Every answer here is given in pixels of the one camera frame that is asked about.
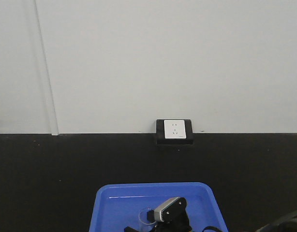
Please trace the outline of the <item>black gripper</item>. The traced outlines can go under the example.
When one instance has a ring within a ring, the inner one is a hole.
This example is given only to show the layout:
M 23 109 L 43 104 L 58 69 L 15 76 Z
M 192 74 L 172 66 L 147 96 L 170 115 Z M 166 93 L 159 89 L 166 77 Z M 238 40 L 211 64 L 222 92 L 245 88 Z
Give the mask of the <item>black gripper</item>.
M 185 212 L 170 222 L 156 222 L 151 232 L 191 232 L 192 230 L 187 213 Z M 124 231 L 138 232 L 139 230 L 127 226 L 124 228 Z

